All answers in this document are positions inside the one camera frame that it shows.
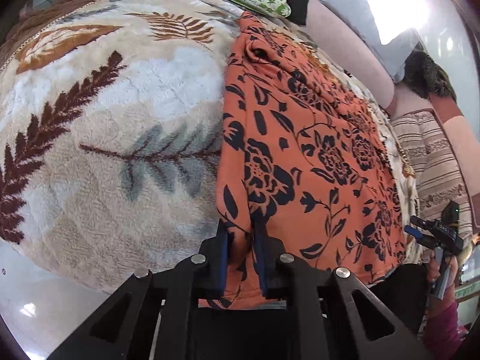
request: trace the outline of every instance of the tiled floor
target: tiled floor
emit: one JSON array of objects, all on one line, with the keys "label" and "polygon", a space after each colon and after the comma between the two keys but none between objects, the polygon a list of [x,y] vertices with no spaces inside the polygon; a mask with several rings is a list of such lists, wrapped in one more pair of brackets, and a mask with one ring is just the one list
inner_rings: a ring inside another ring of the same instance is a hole
[{"label": "tiled floor", "polygon": [[0,239],[0,314],[32,360],[43,360],[108,297],[35,266]]}]

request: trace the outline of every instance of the orange floral cloth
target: orange floral cloth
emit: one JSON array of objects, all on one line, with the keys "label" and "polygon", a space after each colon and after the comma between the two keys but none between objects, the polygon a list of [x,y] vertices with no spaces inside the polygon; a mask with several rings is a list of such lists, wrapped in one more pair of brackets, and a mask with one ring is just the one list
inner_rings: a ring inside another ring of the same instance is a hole
[{"label": "orange floral cloth", "polygon": [[265,299],[251,247],[258,226],[319,269],[349,268],[366,284],[405,258],[400,204],[365,100],[308,47],[250,13],[225,77],[217,208],[231,241],[224,298]]}]

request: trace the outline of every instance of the brown leaf pattern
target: brown leaf pattern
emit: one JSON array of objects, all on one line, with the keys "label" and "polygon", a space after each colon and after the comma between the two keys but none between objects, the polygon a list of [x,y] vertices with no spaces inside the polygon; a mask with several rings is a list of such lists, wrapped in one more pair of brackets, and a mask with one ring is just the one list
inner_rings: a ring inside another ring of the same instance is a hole
[{"label": "brown leaf pattern", "polygon": [[62,92],[54,106],[45,103],[42,115],[32,115],[26,134],[18,132],[15,140],[15,156],[9,144],[5,145],[5,163],[0,168],[0,238],[20,244],[24,235],[17,226],[24,220],[18,210],[26,202],[20,197],[29,179],[44,164],[43,156],[56,138],[68,132],[66,123],[82,114],[82,107],[92,101],[98,91],[117,78],[122,56],[114,51],[106,66],[93,70],[90,77],[80,84],[76,82],[68,93]]},{"label": "brown leaf pattern", "polygon": [[153,12],[151,15],[141,13],[129,13],[129,15],[141,17],[151,24],[154,31],[153,37],[159,41],[167,39],[191,39],[200,43],[212,43],[213,28],[206,27],[207,22],[195,19],[191,16],[175,16],[165,12],[160,14]]},{"label": "brown leaf pattern", "polygon": [[121,27],[89,24],[46,31],[28,43],[16,55],[15,58],[20,61],[16,73],[43,68],[77,47],[86,45],[119,28]]}]

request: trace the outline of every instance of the metal screw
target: metal screw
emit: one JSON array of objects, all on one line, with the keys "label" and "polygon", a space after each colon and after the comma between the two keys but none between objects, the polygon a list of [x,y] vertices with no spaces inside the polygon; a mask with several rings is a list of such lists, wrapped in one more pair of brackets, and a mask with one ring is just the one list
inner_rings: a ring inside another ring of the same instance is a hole
[{"label": "metal screw", "polygon": [[205,261],[207,261],[207,257],[205,257],[203,254],[194,254],[191,257],[191,262],[194,264],[202,264]]},{"label": "metal screw", "polygon": [[141,278],[144,278],[146,276],[148,276],[148,269],[146,268],[137,268],[135,269],[134,273],[135,277],[137,279],[141,279]]},{"label": "metal screw", "polygon": [[335,274],[339,278],[346,279],[350,276],[350,271],[347,268],[344,268],[344,267],[341,266],[340,268],[335,269]]},{"label": "metal screw", "polygon": [[280,261],[286,264],[290,264],[295,260],[295,257],[293,257],[290,253],[284,253],[280,256]]}]

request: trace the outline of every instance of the fleece blanket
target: fleece blanket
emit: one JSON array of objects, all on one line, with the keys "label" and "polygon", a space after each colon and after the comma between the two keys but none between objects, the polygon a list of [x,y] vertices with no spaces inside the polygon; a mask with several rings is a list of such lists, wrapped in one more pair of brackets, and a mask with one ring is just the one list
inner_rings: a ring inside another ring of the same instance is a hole
[{"label": "fleece blanket", "polygon": [[[198,251],[219,219],[224,73],[242,13],[223,0],[97,0],[22,43],[0,68],[0,238],[107,292]],[[412,175],[379,131],[404,222]]]},{"label": "fleece blanket", "polygon": [[0,47],[0,65],[30,37],[35,36],[45,26],[61,16],[68,15],[75,9],[94,3],[96,0],[56,0],[50,7],[33,10],[22,15],[18,23],[8,32],[5,43]]}]

